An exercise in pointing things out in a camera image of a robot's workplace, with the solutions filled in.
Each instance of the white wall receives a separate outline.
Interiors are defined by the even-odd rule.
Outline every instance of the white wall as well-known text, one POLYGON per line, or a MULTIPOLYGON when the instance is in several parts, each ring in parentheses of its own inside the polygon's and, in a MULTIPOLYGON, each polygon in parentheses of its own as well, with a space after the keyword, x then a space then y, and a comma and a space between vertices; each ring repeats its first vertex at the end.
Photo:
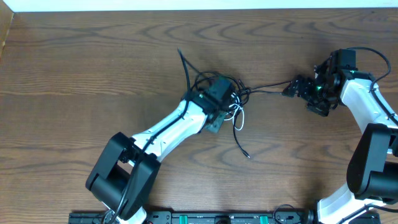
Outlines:
POLYGON ((398 7, 398 0, 3 0, 14 12, 398 7))

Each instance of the wooden table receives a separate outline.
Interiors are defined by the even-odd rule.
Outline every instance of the wooden table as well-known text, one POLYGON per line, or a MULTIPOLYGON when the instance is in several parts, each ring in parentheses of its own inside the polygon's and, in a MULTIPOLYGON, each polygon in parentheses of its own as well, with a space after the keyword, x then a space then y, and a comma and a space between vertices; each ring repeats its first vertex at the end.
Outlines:
MULTIPOLYGON (((397 9, 18 13, 0 66, 0 222, 66 223, 71 211, 104 210, 86 178, 113 134, 139 133, 177 107, 177 47, 247 86, 312 76, 333 50, 373 47, 392 62, 379 84, 397 111, 397 30, 397 9)), ((377 77, 386 70, 377 55, 357 58, 377 77)), ((238 138, 252 159, 231 123, 192 136, 163 162, 148 204, 309 207, 345 182, 361 137, 348 108, 322 118, 299 98, 258 94, 245 113, 238 138)))

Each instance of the green object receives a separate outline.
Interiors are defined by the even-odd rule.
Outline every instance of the green object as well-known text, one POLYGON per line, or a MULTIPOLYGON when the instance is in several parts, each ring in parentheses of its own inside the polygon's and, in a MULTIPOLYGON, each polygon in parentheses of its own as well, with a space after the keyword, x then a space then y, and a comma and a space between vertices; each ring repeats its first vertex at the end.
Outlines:
POLYGON ((260 224, 268 224, 268 217, 267 216, 260 216, 260 224))
POLYGON ((180 215, 180 224, 188 224, 188 217, 186 215, 180 215))

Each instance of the white backdrop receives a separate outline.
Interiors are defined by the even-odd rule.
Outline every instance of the white backdrop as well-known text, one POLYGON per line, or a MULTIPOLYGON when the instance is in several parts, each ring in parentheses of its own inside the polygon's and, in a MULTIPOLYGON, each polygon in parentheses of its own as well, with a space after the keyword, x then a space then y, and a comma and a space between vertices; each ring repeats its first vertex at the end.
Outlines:
POLYGON ((3 0, 14 12, 398 7, 398 0, 3 0))

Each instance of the green strip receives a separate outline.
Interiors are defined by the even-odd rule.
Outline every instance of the green strip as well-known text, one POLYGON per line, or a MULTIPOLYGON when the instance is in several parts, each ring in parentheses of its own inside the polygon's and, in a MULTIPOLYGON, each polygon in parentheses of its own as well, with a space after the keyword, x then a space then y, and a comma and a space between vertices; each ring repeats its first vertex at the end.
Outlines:
POLYGON ((188 217, 186 215, 180 215, 180 224, 188 224, 188 217))
POLYGON ((268 217, 267 216, 260 216, 260 224, 268 224, 268 217))

